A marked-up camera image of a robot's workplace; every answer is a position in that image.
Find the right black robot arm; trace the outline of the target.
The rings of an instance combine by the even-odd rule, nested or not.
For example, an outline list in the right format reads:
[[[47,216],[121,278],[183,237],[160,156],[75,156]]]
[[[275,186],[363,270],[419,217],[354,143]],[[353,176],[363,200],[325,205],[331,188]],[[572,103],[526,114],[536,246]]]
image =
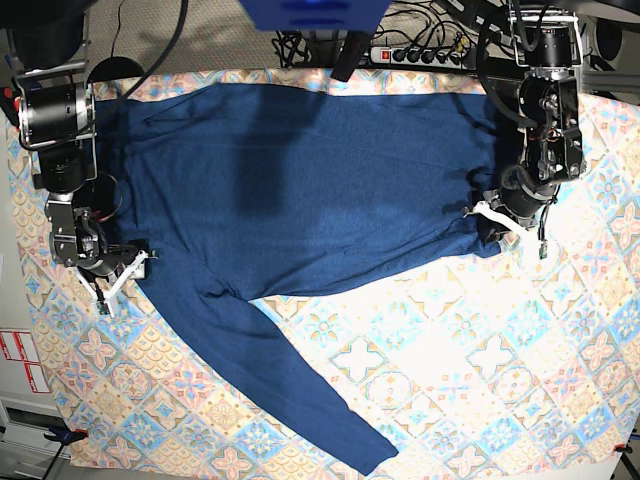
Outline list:
[[[48,194],[53,261],[74,271],[99,314],[112,315],[125,282],[144,277],[150,251],[142,240],[112,243],[102,230],[122,198],[117,180],[98,168],[90,7],[88,1],[2,3],[14,90],[2,93],[1,106],[29,153],[35,189]]]

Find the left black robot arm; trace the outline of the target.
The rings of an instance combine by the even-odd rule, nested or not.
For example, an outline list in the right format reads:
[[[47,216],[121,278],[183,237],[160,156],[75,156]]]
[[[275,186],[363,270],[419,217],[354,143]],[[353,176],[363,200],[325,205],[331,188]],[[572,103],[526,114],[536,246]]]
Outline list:
[[[489,81],[489,44],[508,36],[523,80],[512,109]],[[547,2],[509,1],[490,5],[481,22],[476,72],[495,108],[523,134],[518,160],[500,173],[500,185],[484,193],[470,213],[496,225],[495,234],[516,234],[527,246],[545,249],[546,222],[562,184],[586,170],[579,128],[579,79],[582,44],[575,13]]]

